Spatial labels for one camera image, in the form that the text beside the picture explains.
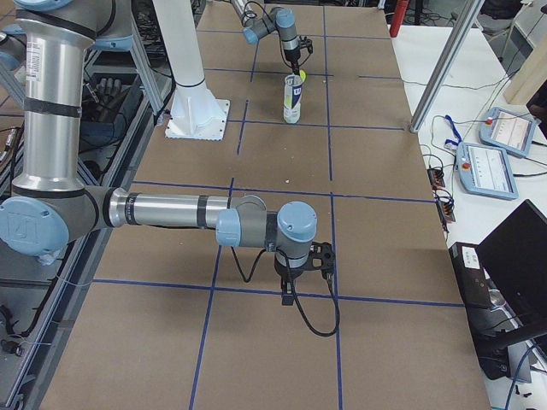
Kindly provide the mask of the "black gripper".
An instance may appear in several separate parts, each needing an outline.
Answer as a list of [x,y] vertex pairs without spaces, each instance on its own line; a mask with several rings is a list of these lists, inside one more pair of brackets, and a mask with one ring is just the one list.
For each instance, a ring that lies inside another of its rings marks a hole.
[[296,280],[304,272],[311,271],[311,253],[299,258],[290,258],[282,250],[275,252],[274,269],[281,277],[281,304],[292,306],[295,301],[294,286],[291,279]]
[[300,40],[290,40],[283,42],[283,53],[285,59],[290,63],[292,73],[299,77],[302,76],[301,64],[299,62],[301,59],[301,47],[302,45]]

